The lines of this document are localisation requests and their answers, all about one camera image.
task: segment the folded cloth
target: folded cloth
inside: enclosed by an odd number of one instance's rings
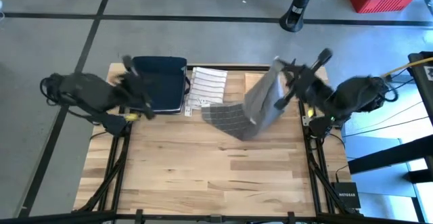
[[[251,139],[283,114],[274,107],[283,97],[278,74],[284,64],[274,60],[272,67],[245,94],[243,102],[210,104],[202,107],[202,118],[212,126],[240,140]]]

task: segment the red crate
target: red crate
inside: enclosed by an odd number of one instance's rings
[[[401,11],[412,0],[350,0],[357,13]]]

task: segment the wooden table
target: wooden table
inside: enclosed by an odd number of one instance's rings
[[[122,64],[111,64],[108,78],[123,71]],[[245,73],[229,71],[225,102],[243,100],[246,87],[251,86],[250,81],[246,85]],[[325,69],[317,74],[327,80]],[[95,127],[93,133],[102,131]],[[74,208],[84,205],[104,180],[111,141],[108,134],[91,141]],[[335,181],[336,170],[347,165],[343,145],[328,137],[323,150],[329,178]],[[141,208],[149,215],[276,217],[292,211],[297,217],[315,216],[295,99],[277,122],[250,141],[237,140],[205,123],[199,110],[192,117],[142,119],[134,122],[127,159],[118,213],[134,214]],[[338,174],[340,181],[350,181],[348,168]],[[318,185],[326,212],[320,181]]]

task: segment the yellow cable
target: yellow cable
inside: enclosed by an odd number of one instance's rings
[[[401,66],[401,67],[398,67],[398,68],[396,68],[396,69],[394,69],[394,70],[391,70],[390,72],[387,72],[386,74],[383,74],[382,77],[384,78],[384,77],[386,77],[386,76],[392,74],[393,72],[396,72],[396,71],[402,70],[402,69],[404,69],[404,68],[408,68],[408,67],[416,66],[416,65],[418,65],[418,64],[423,64],[423,63],[431,62],[431,61],[433,61],[433,58],[426,58],[426,59],[422,59],[422,60],[420,60],[420,61],[411,62],[411,63],[409,63],[409,64],[406,64],[406,65],[404,65],[404,66]]]
[[[308,111],[309,118],[312,117],[313,115],[314,115],[314,108],[309,108],[309,111]]]
[[[131,113],[131,114],[125,114],[124,119],[128,122],[133,122],[133,121],[139,120],[140,117],[138,114]]]

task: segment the black bag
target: black bag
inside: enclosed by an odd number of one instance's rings
[[[189,93],[190,86],[186,76],[187,60],[176,57],[139,56],[133,58],[133,65],[145,79],[145,90],[152,100],[151,107],[154,113],[180,113],[184,96]]]

